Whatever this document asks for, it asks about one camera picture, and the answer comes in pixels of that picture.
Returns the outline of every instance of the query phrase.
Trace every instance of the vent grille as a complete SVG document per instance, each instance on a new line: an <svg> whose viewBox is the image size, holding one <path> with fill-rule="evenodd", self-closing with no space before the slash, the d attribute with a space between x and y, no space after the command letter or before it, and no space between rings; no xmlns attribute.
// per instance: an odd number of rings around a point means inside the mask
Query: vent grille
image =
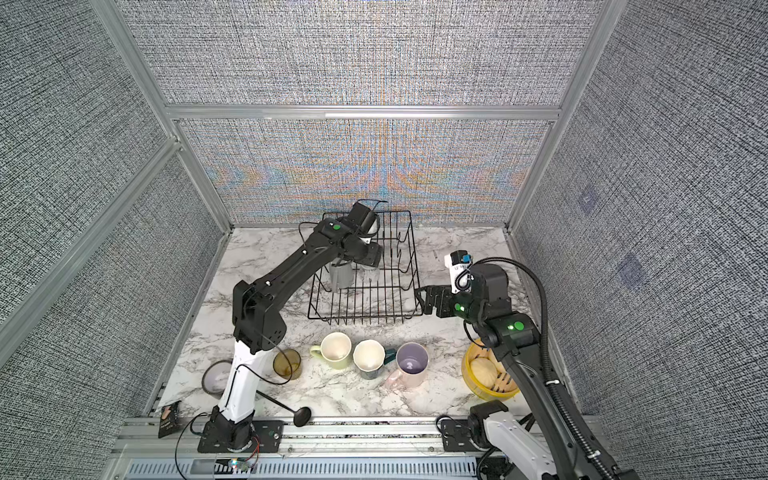
<svg viewBox="0 0 768 480"><path fill-rule="evenodd" d="M195 478L474 478L475 457L450 458L262 458L250 473L233 474L213 458L180 458L179 468ZM174 461L139 458L125 480L177 475Z"/></svg>

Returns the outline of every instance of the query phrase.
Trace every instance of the mug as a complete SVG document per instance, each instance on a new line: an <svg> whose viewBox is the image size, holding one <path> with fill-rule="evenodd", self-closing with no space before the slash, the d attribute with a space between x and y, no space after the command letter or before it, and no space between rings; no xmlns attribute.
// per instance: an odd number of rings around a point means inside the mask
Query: mug
<svg viewBox="0 0 768 480"><path fill-rule="evenodd" d="M418 343L406 343L397 349L396 359L397 370L389 375L384 386L390 389L412 389L421 385L427 376L429 365L427 349Z"/></svg>
<svg viewBox="0 0 768 480"><path fill-rule="evenodd" d="M310 347L310 354L323 359L332 369L341 370L349 365L352 340L341 332L329 333L319 345Z"/></svg>
<svg viewBox="0 0 768 480"><path fill-rule="evenodd" d="M384 350L382 344L375 340L363 340L355 347L352 358L360 376L373 380L382 372L384 365L395 359L396 353L395 349Z"/></svg>
<svg viewBox="0 0 768 480"><path fill-rule="evenodd" d="M301 355L294 349L285 349L277 353L272 361L272 370L286 380L295 380L301 376Z"/></svg>

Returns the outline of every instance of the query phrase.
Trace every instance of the wire dish rack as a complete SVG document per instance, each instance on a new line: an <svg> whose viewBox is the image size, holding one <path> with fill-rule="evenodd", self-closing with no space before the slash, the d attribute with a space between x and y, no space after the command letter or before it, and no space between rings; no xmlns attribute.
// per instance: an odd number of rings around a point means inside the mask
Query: wire dish rack
<svg viewBox="0 0 768 480"><path fill-rule="evenodd" d="M388 210L379 215L379 230L371 239L382 246L378 272L365 272L353 263L352 286L335 291L331 288L327 266L312 278L308 319L320 319L328 324L401 322L423 315L416 301L419 263L410 210ZM347 212L326 212L323 218L341 217Z"/></svg>

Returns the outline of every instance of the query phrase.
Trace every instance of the glass cup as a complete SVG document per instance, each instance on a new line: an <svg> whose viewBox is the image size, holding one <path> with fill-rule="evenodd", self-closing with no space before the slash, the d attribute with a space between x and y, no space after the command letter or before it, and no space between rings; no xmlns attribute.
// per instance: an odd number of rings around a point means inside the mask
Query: glass cup
<svg viewBox="0 0 768 480"><path fill-rule="evenodd" d="M293 376L290 374L291 368L293 368ZM278 352L275 356L272 369L286 380L298 379L301 376L301 355L294 349L284 349L282 353Z"/></svg>

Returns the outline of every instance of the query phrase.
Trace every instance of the pink mug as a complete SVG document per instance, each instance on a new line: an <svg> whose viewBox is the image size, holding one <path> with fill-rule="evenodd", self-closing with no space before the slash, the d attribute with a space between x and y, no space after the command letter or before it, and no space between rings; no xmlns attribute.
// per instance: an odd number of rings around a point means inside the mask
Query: pink mug
<svg viewBox="0 0 768 480"><path fill-rule="evenodd" d="M412 389L422 384L427 376L429 354L418 343L406 343L397 349L397 369L384 382L388 389Z"/></svg>

